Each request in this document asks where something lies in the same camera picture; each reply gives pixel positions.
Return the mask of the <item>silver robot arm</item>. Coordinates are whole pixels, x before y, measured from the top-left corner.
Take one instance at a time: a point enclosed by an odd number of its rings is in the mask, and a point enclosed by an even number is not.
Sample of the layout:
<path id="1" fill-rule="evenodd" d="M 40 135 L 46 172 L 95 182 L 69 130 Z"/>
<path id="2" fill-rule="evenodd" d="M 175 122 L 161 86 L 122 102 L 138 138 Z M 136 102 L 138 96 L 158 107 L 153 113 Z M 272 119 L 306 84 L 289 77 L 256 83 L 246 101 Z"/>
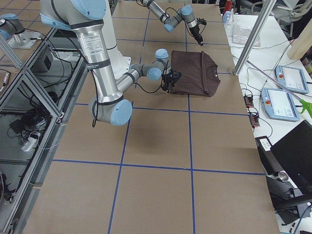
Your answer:
<path id="1" fill-rule="evenodd" d="M 102 31 L 107 14 L 110 14 L 110 7 L 105 0 L 40 1 L 40 16 L 44 24 L 73 31 L 78 38 L 96 86 L 96 97 L 89 104 L 94 122 L 121 126 L 132 115 L 132 104 L 123 93 L 141 77 L 158 80 L 172 78 L 174 73 L 167 50 L 158 49 L 151 64 L 134 64 L 116 79 Z"/>
<path id="2" fill-rule="evenodd" d="M 149 9 L 164 24 L 167 32 L 172 32 L 181 22 L 184 22 L 190 36 L 196 40 L 198 45 L 203 46 L 203 37 L 199 26 L 204 25 L 204 30 L 207 22 L 205 19 L 196 18 L 190 5 L 185 5 L 177 10 L 171 7 L 163 10 L 155 0 L 140 0 L 139 2 L 137 2 L 138 5 Z"/>

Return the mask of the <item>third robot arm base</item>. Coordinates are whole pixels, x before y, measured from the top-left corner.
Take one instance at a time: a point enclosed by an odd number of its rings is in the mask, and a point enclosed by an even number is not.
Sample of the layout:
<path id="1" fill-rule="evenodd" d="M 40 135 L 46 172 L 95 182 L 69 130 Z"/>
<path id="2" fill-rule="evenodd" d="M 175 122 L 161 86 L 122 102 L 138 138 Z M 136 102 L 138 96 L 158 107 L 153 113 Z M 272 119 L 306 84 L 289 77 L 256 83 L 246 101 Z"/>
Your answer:
<path id="1" fill-rule="evenodd" d="M 31 49 L 37 40 L 42 39 L 40 32 L 26 30 L 13 13 L 0 16 L 0 35 L 8 41 L 11 48 L 15 49 Z"/>

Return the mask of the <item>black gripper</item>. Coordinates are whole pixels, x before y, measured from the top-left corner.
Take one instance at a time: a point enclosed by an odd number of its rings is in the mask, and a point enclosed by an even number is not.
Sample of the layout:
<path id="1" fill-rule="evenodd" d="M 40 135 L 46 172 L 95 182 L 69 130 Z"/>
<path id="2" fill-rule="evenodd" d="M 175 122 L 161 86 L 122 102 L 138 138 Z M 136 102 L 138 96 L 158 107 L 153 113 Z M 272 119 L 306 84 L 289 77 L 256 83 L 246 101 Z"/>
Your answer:
<path id="1" fill-rule="evenodd" d="M 169 79 L 168 78 L 169 78 L 169 74 L 162 75 L 162 81 L 163 81 L 162 90 L 165 92 L 170 92 L 170 89 L 172 88 L 169 86 Z"/>
<path id="2" fill-rule="evenodd" d="M 197 41 L 197 44 L 203 46 L 203 38 L 199 32 L 199 26 L 196 25 L 194 27 L 190 27 L 189 30 L 191 32 L 192 37 Z"/>

